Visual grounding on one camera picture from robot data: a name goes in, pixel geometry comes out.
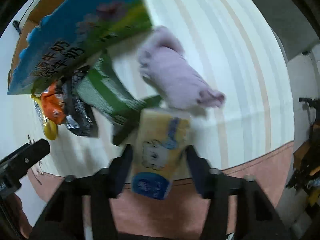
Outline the yellow silver scrub sponge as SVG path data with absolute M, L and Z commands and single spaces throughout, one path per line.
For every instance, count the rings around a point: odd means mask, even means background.
M 31 98 L 33 99 L 35 110 L 40 120 L 44 135 L 49 140 L 55 140 L 58 135 L 57 124 L 45 116 L 40 98 L 35 95 L 31 95 Z

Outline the orange snack packet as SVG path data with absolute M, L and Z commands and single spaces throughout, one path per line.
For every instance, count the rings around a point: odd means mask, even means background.
M 63 124 L 66 119 L 63 92 L 57 81 L 52 83 L 40 96 L 45 116 L 55 124 Z

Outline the black snack packet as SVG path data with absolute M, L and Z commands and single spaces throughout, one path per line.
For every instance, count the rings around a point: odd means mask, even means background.
M 85 74 L 84 72 L 74 73 L 61 87 L 65 104 L 63 111 L 66 115 L 64 124 L 74 135 L 96 138 L 98 127 L 92 108 L 75 94 L 75 87 L 82 81 Z

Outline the green snack packet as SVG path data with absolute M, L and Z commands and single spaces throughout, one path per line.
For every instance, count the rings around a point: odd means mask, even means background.
M 75 86 L 75 92 L 86 104 L 96 108 L 113 124 L 112 144 L 119 146 L 139 125 L 145 108 L 158 107 L 159 95 L 134 98 L 121 83 L 108 53 L 103 53 Z

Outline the yellow cartoon tissue pack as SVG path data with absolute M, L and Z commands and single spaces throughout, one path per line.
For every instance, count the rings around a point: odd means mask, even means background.
M 147 108 L 141 112 L 133 147 L 131 189 L 164 200 L 189 143 L 191 115 L 188 112 Z

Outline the purple cloth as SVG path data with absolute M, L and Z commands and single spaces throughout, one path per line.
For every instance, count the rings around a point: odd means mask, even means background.
M 179 39 L 165 26 L 155 28 L 140 47 L 138 62 L 141 76 L 163 92 L 171 108 L 214 108 L 225 103 L 225 95 L 190 66 Z

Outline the cardboard milk box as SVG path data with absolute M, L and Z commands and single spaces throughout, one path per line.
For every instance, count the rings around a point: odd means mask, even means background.
M 39 94 L 93 54 L 150 27 L 143 0 L 40 0 L 21 30 L 8 94 Z

